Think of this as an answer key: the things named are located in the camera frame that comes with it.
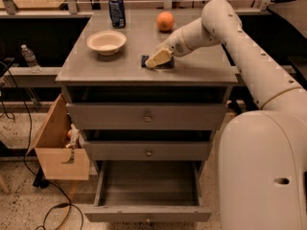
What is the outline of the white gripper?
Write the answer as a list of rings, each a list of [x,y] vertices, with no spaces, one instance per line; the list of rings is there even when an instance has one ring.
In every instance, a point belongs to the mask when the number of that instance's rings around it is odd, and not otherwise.
[[[158,51],[150,56],[145,62],[148,68],[155,68],[158,64],[168,62],[171,60],[172,56],[184,57],[192,52],[184,41],[182,28],[172,32],[167,39],[156,47],[156,49]]]

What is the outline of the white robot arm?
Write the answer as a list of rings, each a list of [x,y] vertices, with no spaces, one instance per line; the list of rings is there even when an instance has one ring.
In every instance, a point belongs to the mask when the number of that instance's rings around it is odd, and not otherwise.
[[[219,144],[222,230],[307,230],[307,91],[242,28],[225,0],[175,30],[149,68],[223,44],[257,108],[233,118]]]

